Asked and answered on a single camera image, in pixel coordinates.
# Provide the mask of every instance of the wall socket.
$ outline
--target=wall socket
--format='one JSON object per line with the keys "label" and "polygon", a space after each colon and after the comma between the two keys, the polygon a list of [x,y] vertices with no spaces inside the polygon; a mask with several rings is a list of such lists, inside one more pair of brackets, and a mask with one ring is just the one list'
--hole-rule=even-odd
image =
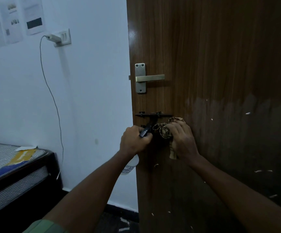
{"label": "wall socket", "polygon": [[55,47],[58,46],[65,46],[71,44],[71,36],[70,36],[70,29],[66,29],[60,32],[53,33],[56,36],[59,36],[62,39],[61,43],[54,43]]}

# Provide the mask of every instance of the cable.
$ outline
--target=cable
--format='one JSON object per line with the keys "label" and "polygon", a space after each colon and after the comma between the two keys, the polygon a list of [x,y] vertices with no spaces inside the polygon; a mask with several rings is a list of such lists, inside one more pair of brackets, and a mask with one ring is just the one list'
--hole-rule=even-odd
{"label": "cable", "polygon": [[[49,88],[49,85],[47,84],[47,80],[45,78],[45,75],[44,75],[44,70],[43,70],[43,65],[42,65],[42,56],[41,56],[41,42],[42,42],[42,39],[46,37],[46,36],[42,36],[41,40],[40,40],[40,62],[41,62],[41,68],[42,68],[42,73],[43,73],[43,77],[44,77],[44,80],[45,80],[45,83],[47,85],[47,87]],[[63,148],[63,154],[62,154],[62,165],[61,165],[61,168],[63,167],[63,161],[64,161],[64,146],[63,146],[63,142],[62,142],[62,128],[61,128],[61,120],[60,120],[60,115],[58,114],[58,109],[57,109],[57,105],[56,105],[56,102],[55,102],[55,99],[54,99],[54,96],[51,92],[51,89],[49,88],[49,91],[51,93],[51,96],[53,98],[53,101],[54,101],[54,105],[56,107],[56,112],[57,112],[57,117],[58,117],[58,124],[60,125],[60,133],[61,133],[61,145],[62,145],[62,148]],[[57,175],[57,178],[56,180],[58,179],[58,177],[60,176],[60,173],[61,173],[61,168],[60,168],[60,171]]]}

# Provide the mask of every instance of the wall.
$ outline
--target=wall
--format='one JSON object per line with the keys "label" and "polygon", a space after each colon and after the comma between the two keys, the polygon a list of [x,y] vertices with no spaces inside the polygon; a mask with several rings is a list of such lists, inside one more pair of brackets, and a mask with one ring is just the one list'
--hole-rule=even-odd
{"label": "wall", "polygon": [[[70,28],[72,45],[43,39],[45,76],[61,117],[63,185],[72,189],[119,149],[132,125],[126,0],[42,0],[47,32]],[[0,143],[62,148],[39,55],[43,33],[0,48]],[[110,204],[137,211],[136,174],[120,176]]]}

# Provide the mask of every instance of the brown checkered cloth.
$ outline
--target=brown checkered cloth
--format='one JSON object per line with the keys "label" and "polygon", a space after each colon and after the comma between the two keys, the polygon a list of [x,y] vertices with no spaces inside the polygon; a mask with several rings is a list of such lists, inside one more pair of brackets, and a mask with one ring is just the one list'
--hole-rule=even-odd
{"label": "brown checkered cloth", "polygon": [[[177,117],[169,118],[168,123],[174,122],[175,120],[183,121],[185,123],[183,118],[177,118]],[[173,146],[172,146],[173,136],[170,133],[170,129],[168,129],[166,127],[166,125],[167,125],[167,123],[159,123],[159,124],[154,125],[152,127],[152,129],[156,132],[159,132],[161,137],[163,137],[164,139],[170,139],[170,158],[177,159],[178,157],[177,157],[176,153],[174,152]]]}

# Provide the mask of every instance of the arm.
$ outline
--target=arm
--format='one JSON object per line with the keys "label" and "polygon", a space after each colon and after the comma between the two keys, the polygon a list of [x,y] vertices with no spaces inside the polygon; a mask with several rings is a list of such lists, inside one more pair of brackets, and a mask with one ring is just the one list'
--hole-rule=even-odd
{"label": "arm", "polygon": [[43,219],[69,232],[93,232],[121,171],[152,139],[151,133],[140,138],[141,130],[137,126],[127,128],[115,156],[80,182]]}
{"label": "arm", "polygon": [[249,232],[281,232],[281,207],[219,170],[202,157],[190,127],[181,121],[167,125],[173,148],[213,189]]}

